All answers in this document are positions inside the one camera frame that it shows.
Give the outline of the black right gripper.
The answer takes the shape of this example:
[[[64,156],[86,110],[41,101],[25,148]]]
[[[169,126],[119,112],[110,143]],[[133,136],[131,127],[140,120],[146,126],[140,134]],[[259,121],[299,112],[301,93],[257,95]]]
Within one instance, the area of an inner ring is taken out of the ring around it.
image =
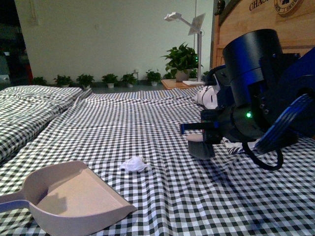
[[[256,142],[256,148],[284,148],[298,142],[298,135],[290,130],[296,116],[289,108],[266,113],[261,108],[233,105],[218,109],[215,122],[180,124],[180,133],[217,128],[222,137],[233,143]]]

